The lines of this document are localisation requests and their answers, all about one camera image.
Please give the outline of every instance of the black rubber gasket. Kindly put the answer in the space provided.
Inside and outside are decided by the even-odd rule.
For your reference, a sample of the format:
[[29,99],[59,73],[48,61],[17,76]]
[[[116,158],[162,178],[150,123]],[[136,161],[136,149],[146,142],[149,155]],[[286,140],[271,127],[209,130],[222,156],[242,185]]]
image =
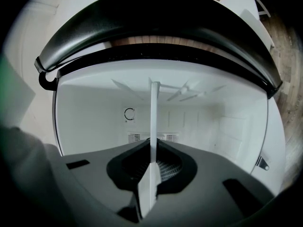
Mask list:
[[[150,141],[146,140],[137,147],[134,147],[117,157],[114,157],[107,164],[107,174],[113,180],[117,188],[136,193],[138,183],[143,177],[151,159]],[[181,192],[195,177],[197,164],[189,155],[174,149],[158,140],[157,160],[172,159],[180,162],[182,168],[174,177],[160,183],[157,186],[157,195]],[[145,170],[138,175],[138,168],[144,166]]]
[[[129,44],[108,48],[72,61],[58,70],[57,77],[60,79],[76,70],[105,62],[138,59],[186,61],[218,68],[258,85],[266,91],[268,98],[271,98],[278,90],[270,84],[266,84],[261,77],[225,57],[209,51],[175,44]],[[50,86],[43,86],[43,88],[56,90],[56,84],[57,81],[50,82]]]

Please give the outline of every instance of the white vertical bar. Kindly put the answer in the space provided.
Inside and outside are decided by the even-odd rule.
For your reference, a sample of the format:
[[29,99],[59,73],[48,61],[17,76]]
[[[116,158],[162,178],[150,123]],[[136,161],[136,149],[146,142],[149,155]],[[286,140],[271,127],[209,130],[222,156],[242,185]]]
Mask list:
[[160,83],[151,84],[151,163],[150,163],[150,210],[156,201],[156,157],[157,157],[157,109]]
[[157,109],[159,82],[151,84],[151,163],[156,162],[157,156]]

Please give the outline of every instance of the white panel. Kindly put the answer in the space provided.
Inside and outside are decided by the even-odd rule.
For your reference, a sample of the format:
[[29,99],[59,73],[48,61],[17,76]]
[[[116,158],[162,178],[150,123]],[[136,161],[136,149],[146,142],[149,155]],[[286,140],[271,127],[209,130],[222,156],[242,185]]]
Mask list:
[[260,155],[269,169],[266,171],[255,166],[251,174],[274,195],[278,195],[285,170],[285,136],[279,109],[273,97],[268,101],[267,130]]
[[56,123],[65,155],[118,146],[122,107],[96,90],[68,86],[57,91]]
[[157,158],[157,115],[159,86],[159,82],[152,82],[151,84],[151,163],[155,163]]
[[171,108],[171,110],[169,110],[169,128],[172,129],[173,131],[174,129],[183,128],[183,123],[184,123],[183,119],[184,119],[184,111],[178,110],[177,108]]
[[261,21],[256,19],[247,9],[244,9],[241,12],[240,17],[255,31],[266,48],[270,50],[270,46],[273,42]]
[[240,16],[247,9],[255,19],[259,20],[259,12],[255,0],[220,0],[220,3]]
[[[155,174],[155,181],[152,182],[151,174]],[[148,212],[156,203],[156,186],[161,183],[160,169],[158,164],[150,163],[142,179],[138,183],[138,197],[142,217],[146,217]]]
[[242,140],[244,121],[244,119],[221,117],[220,132],[236,140]]
[[224,134],[218,135],[217,137],[217,144],[214,147],[215,153],[235,162],[237,160],[242,141]]
[[214,108],[205,107],[198,111],[197,133],[203,133],[197,138],[195,148],[211,150],[216,142],[216,132],[219,128],[219,121],[216,118]]
[[0,95],[0,125],[20,127],[35,93],[4,56],[0,56]]
[[22,76],[23,43],[27,25],[30,21],[29,12],[21,12],[12,24],[3,44],[3,53],[14,70]]

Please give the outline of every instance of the black curved handle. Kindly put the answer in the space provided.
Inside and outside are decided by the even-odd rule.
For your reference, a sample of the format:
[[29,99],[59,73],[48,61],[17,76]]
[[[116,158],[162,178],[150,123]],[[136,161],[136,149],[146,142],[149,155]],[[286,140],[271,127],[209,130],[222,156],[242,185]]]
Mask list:
[[[178,9],[163,9],[180,1]],[[123,9],[125,4],[136,10]],[[201,12],[197,14],[193,7]],[[239,16],[214,0],[98,0],[55,33],[35,64],[40,71],[51,71],[84,48],[135,35],[178,36],[214,45],[246,61],[273,88],[281,84],[260,38]]]
[[57,77],[60,80],[60,77],[73,71],[105,62],[138,59],[186,61],[224,70],[258,85],[266,91],[268,99],[277,91],[277,88],[265,83],[262,76],[252,73],[234,61],[209,51],[176,44],[128,44],[111,47],[70,62],[58,70]]
[[39,74],[39,83],[42,88],[49,91],[56,91],[58,85],[58,78],[55,78],[53,81],[46,80],[46,72],[42,71]]

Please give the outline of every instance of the vent grille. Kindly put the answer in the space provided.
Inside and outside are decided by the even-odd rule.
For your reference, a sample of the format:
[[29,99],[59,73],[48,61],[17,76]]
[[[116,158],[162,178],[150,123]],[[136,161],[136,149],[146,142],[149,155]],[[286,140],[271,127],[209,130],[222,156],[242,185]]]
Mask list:
[[178,163],[167,163],[161,160],[158,160],[157,163],[160,169],[161,182],[174,177],[181,171],[182,168],[181,164]]
[[128,143],[133,143],[140,140],[140,134],[130,133],[128,134]]
[[167,134],[166,140],[171,142],[179,142],[179,134]]

